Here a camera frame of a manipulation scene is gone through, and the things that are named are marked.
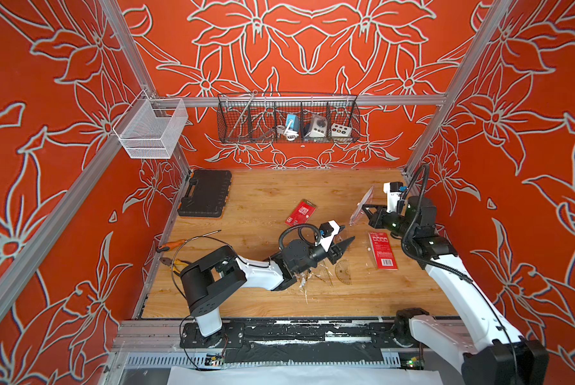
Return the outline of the clear protractor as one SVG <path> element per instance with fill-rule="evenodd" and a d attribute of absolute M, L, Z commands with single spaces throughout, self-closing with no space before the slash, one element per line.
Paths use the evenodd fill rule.
<path fill-rule="evenodd" d="M 352 284 L 349 261 L 340 260 L 337 264 L 335 264 L 335 276 L 341 283 L 345 285 Z"/>

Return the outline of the clear triangle ruler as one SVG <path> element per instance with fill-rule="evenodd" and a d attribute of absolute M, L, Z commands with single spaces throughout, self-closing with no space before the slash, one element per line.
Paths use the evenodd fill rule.
<path fill-rule="evenodd" d="M 332 273 L 325 264 L 319 264 L 318 267 L 313 270 L 312 274 L 315 278 L 321 280 L 321 282 L 331 287 L 333 286 Z"/>

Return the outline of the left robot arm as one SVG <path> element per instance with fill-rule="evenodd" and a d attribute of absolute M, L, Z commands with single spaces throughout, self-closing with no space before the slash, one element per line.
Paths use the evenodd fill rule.
<path fill-rule="evenodd" d="M 180 269 L 180 292 L 200 334 L 210 337 L 223 329 L 220 306 L 238 290 L 284 291 L 321 262 L 337 264 L 356 239 L 336 242 L 344 229 L 335 221 L 300 224 L 284 230 L 278 238 L 279 251 L 263 261 L 244 258 L 224 243 Z"/>

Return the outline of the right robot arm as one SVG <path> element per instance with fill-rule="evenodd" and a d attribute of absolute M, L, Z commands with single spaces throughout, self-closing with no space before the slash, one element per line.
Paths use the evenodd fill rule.
<path fill-rule="evenodd" d="M 460 373 L 465 384 L 542 384 L 549 354 L 541 342 L 528 339 L 484 295 L 451 242 L 436 230 L 437 208 L 425 197 L 430 167 L 422 164 L 408 185 L 384 185 L 384 205 L 363 197 L 355 213 L 373 229 L 384 229 L 401 242 L 403 253 L 438 284 L 457 311 L 468 337 L 463 338 L 422 308 L 396 313 L 390 335 L 401 347 L 423 344 Z"/>

